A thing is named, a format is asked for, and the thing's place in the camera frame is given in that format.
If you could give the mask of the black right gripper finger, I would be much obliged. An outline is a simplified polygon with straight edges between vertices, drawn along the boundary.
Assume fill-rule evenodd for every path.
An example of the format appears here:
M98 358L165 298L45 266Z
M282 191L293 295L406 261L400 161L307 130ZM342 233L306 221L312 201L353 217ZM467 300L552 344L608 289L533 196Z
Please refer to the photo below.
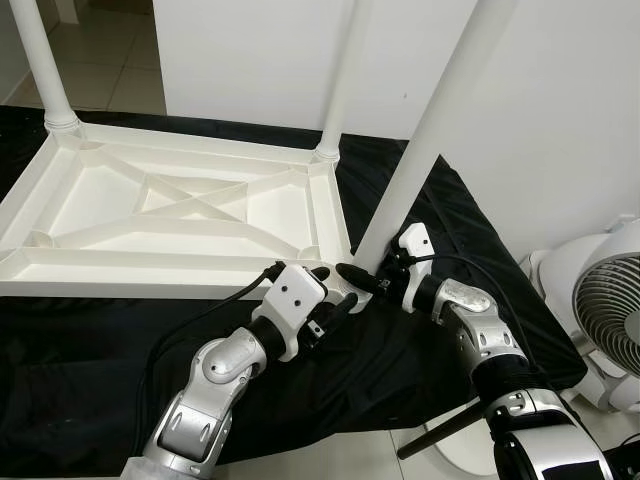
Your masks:
M380 278L360 266L339 262L334 266L334 271L344 282L351 284L358 291L372 294L375 297L387 296L388 280Z

